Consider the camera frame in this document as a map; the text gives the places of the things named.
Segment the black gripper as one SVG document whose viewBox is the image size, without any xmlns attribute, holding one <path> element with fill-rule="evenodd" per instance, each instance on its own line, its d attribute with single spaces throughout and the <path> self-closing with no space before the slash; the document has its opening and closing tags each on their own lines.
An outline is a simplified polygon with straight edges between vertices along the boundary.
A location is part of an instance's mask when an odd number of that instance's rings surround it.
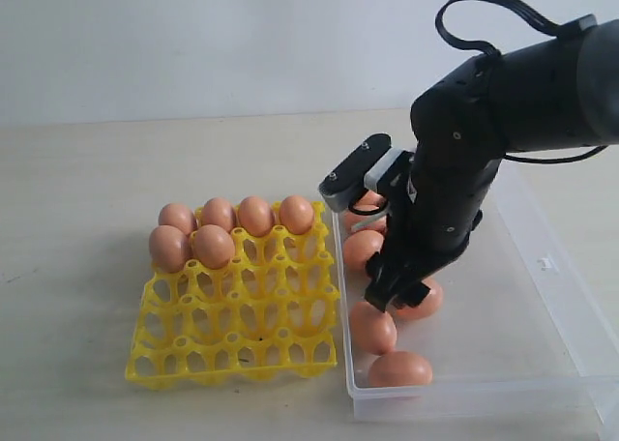
<svg viewBox="0 0 619 441">
<path fill-rule="evenodd" d="M 431 292 L 421 280 L 454 262 L 468 246 L 501 155 L 449 138 L 421 141 L 384 169 L 374 190 L 388 201 L 386 238 L 366 263 L 365 300 L 381 312 L 416 308 Z"/>
</svg>

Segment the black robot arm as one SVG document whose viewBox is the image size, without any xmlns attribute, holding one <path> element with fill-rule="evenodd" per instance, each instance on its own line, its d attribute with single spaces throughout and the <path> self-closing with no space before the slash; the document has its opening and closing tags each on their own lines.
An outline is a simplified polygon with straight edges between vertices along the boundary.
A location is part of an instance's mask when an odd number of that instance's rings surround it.
<svg viewBox="0 0 619 441">
<path fill-rule="evenodd" d="M 425 278 L 458 259 L 510 154 L 618 141 L 618 24 L 501 55 L 477 56 L 428 89 L 410 111 L 417 146 L 379 183 L 390 204 L 366 300 L 410 306 Z"/>
</svg>

